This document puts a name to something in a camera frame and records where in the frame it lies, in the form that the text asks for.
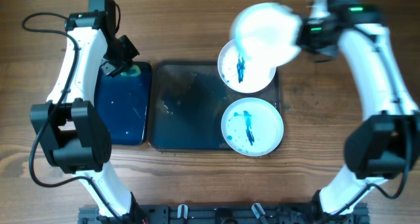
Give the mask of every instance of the dark tray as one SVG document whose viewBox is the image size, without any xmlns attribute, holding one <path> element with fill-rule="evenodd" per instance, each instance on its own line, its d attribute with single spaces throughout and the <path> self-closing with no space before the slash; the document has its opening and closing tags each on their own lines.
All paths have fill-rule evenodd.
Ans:
<svg viewBox="0 0 420 224">
<path fill-rule="evenodd" d="M 223 83 L 214 60 L 164 60 L 153 69 L 147 140 L 158 150 L 230 150 L 222 115 L 238 99 L 263 99 L 280 111 L 278 72 L 256 93 Z"/>
</svg>

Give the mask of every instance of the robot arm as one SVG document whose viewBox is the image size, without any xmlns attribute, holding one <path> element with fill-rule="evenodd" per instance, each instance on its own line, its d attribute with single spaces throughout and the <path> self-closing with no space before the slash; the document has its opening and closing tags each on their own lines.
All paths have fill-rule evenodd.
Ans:
<svg viewBox="0 0 420 224">
<path fill-rule="evenodd" d="M 41 147 L 51 166 L 80 179 L 99 206 L 100 215 L 113 217 L 110 209 L 124 219 L 142 223 L 143 215 L 134 196 L 124 187 L 111 165 L 111 139 L 106 126 L 93 108 L 96 79 L 101 68 L 110 77 L 128 70 L 138 55 L 124 35 L 117 39 L 116 4 L 113 0 L 89 0 L 89 12 L 73 13 L 66 21 L 66 31 L 79 47 L 79 57 L 69 91 L 41 136 Z M 70 75 L 74 44 L 68 39 L 60 75 L 46 104 L 33 105 L 31 123 L 38 134 L 52 108 L 62 96 L 63 85 Z M 61 131 L 58 126 L 73 121 L 75 130 Z M 105 199 L 103 203 L 98 193 Z"/>
<path fill-rule="evenodd" d="M 350 66 L 364 121 L 346 141 L 347 165 L 319 194 L 324 213 L 346 215 L 369 193 L 371 188 L 364 191 L 368 185 L 395 178 L 406 160 L 412 168 L 419 154 L 415 149 L 412 158 L 404 156 L 407 131 L 401 123 L 409 124 L 408 133 L 418 134 L 414 114 L 419 108 L 404 85 L 390 46 L 389 29 L 379 21 L 376 9 L 360 5 L 358 0 L 315 0 L 311 17 L 330 16 L 327 10 L 351 26 L 341 32 L 337 46 Z M 398 138 L 391 141 L 393 133 Z M 416 147 L 416 143 L 412 141 L 411 146 Z"/>
</svg>

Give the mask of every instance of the blue ink stain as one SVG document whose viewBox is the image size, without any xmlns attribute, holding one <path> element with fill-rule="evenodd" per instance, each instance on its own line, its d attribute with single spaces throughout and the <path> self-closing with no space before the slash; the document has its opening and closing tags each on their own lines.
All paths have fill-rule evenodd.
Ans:
<svg viewBox="0 0 420 224">
<path fill-rule="evenodd" d="M 243 81 L 243 71 L 245 70 L 245 60 L 241 55 L 238 56 L 236 70 L 238 71 L 238 81 L 241 83 Z"/>
<path fill-rule="evenodd" d="M 247 131 L 248 140 L 249 140 L 249 143 L 252 146 L 252 143 L 254 142 L 254 136 L 252 135 L 252 131 L 251 131 L 251 129 L 252 129 L 251 115 L 250 115 L 250 113 L 248 111 L 244 110 L 243 111 L 243 116 L 245 118 L 245 124 L 247 126 L 247 130 L 246 131 Z"/>
</svg>

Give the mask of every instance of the wood grain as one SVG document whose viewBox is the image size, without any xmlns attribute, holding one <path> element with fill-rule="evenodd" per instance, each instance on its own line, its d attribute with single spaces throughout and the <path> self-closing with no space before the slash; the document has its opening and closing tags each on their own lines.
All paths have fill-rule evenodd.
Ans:
<svg viewBox="0 0 420 224">
<path fill-rule="evenodd" d="M 39 11 L 69 15 L 87 10 L 88 0 L 0 0 L 0 223 L 75 223 L 78 208 L 93 205 L 79 183 L 37 187 L 28 173 L 35 137 L 30 106 L 44 102 L 64 58 L 66 40 L 21 29 Z M 214 59 L 228 41 L 232 20 L 242 9 L 271 0 L 115 0 L 122 11 L 119 34 L 140 51 L 137 60 Z M 305 0 L 287 0 L 298 5 Z M 418 0 L 364 0 L 388 17 L 394 54 L 413 98 L 420 102 L 420 17 Z M 62 29 L 55 18 L 31 20 L 34 28 Z M 282 67 L 285 136 L 270 156 L 234 152 L 160 153 L 149 145 L 113 147 L 112 163 L 141 204 L 276 204 L 309 200 L 343 165 L 343 141 L 360 124 L 360 102 L 342 56 L 312 63 L 301 53 Z M 45 182 L 67 175 L 51 168 L 38 150 L 35 170 Z M 398 200 L 373 191 L 372 223 L 418 223 L 420 169 Z M 398 181 L 386 188 L 395 189 Z"/>
</svg>

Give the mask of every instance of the white plate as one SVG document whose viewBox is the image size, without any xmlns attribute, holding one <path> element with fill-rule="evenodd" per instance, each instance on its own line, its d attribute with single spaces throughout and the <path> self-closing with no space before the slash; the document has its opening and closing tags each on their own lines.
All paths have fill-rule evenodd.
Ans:
<svg viewBox="0 0 420 224">
<path fill-rule="evenodd" d="M 230 37 L 246 60 L 257 60 L 262 67 L 277 67 L 293 60 L 301 51 L 296 46 L 301 25 L 301 18 L 289 7 L 261 3 L 239 13 Z"/>
<path fill-rule="evenodd" d="M 256 62 L 244 60 L 244 69 L 238 70 L 240 60 L 234 40 L 229 41 L 220 52 L 217 60 L 217 69 L 223 82 L 229 88 L 240 93 L 254 93 L 264 89 L 274 78 L 275 68 L 263 68 Z"/>
<path fill-rule="evenodd" d="M 222 134 L 229 146 L 247 156 L 273 151 L 283 138 L 280 113 L 268 102 L 244 98 L 232 103 L 222 117 Z"/>
</svg>

